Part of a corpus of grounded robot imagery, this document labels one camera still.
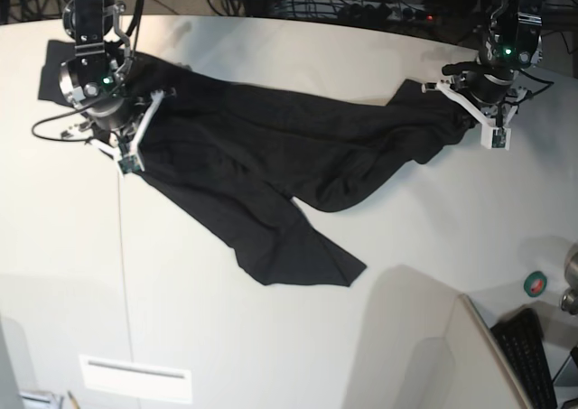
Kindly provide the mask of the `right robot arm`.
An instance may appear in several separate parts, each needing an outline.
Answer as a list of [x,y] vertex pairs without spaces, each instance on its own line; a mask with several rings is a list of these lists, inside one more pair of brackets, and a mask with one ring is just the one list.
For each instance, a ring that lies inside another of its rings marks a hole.
[[145,0],[136,0],[127,29],[126,4],[117,0],[70,0],[62,14],[74,40],[74,57],[61,64],[59,86],[85,117],[61,133],[65,142],[85,142],[112,157],[122,173],[145,168],[140,144],[168,88],[132,95],[126,88],[137,60],[136,36]]

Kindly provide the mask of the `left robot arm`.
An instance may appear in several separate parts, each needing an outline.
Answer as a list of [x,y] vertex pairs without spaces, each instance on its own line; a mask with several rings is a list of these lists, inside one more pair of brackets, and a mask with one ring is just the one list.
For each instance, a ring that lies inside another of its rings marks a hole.
[[478,123],[505,130],[530,98],[527,89],[513,85],[541,60],[544,1],[480,0],[483,21],[476,59],[445,65],[444,78],[423,84],[422,91],[439,91]]

